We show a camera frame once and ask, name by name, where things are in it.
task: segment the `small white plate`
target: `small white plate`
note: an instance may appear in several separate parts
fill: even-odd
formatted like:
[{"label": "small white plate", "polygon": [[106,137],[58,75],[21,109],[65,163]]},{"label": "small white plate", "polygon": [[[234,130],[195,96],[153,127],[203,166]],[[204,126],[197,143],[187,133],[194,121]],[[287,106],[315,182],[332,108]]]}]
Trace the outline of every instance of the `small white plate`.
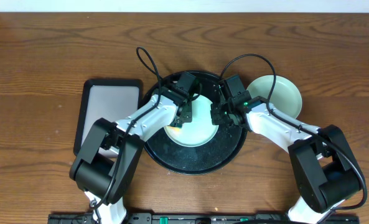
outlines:
[{"label": "small white plate", "polygon": [[[252,98],[262,96],[267,98],[273,76],[265,75],[255,79],[246,90],[251,93]],[[297,87],[288,79],[277,75],[276,86],[271,95],[270,103],[287,115],[297,118],[302,109],[302,96]]]},{"label": "small white plate", "polygon": [[165,126],[165,132],[171,140],[181,146],[196,147],[209,142],[217,132],[218,125],[212,124],[210,105],[212,102],[200,95],[191,104],[192,122],[184,123],[182,128]]}]

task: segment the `wood grain tabletop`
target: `wood grain tabletop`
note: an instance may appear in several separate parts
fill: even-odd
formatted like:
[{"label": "wood grain tabletop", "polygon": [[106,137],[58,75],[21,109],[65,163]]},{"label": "wood grain tabletop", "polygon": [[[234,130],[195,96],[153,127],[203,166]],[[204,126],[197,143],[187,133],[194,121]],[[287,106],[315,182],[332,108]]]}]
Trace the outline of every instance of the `wood grain tabletop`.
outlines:
[{"label": "wood grain tabletop", "polygon": [[[219,73],[238,55],[264,55],[299,88],[299,120],[342,129],[369,189],[369,14],[0,13],[0,223],[46,223],[50,213],[88,209],[68,176],[83,84],[136,78],[147,91],[156,78],[139,62],[139,45],[162,76]],[[226,75],[235,73],[248,86],[271,72],[247,58]],[[240,153],[207,175],[169,172],[143,151],[124,204],[232,214],[285,212],[298,198],[286,152],[248,134]],[[349,212],[369,223],[369,197]]]}]

